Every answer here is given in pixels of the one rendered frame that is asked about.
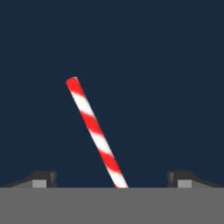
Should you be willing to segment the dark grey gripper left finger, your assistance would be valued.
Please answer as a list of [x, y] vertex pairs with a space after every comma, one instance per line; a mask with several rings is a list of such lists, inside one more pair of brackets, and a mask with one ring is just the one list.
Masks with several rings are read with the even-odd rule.
[[7, 184], [2, 184], [0, 187], [51, 188], [57, 186], [57, 177], [58, 174], [56, 171], [34, 171], [26, 178]]

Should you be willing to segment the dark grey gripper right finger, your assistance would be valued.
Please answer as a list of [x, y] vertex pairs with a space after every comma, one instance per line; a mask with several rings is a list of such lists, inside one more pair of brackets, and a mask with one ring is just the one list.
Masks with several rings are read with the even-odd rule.
[[168, 186], [173, 188], [197, 188], [197, 187], [221, 187], [224, 185], [216, 184], [198, 178], [191, 171], [169, 171], [167, 174]]

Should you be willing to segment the red and white striped straw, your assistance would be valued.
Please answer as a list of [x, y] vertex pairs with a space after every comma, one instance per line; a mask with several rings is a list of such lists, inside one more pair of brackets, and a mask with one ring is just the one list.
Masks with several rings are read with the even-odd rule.
[[122, 171], [116, 162], [116, 158], [109, 147], [108, 141], [103, 134], [102, 128], [97, 121], [88, 98], [77, 77], [69, 78], [66, 85], [73, 97], [73, 100], [80, 111], [80, 115], [87, 126], [87, 130], [92, 137], [94, 144], [99, 151], [101, 159], [108, 171], [116, 188], [128, 188], [128, 184], [122, 174]]

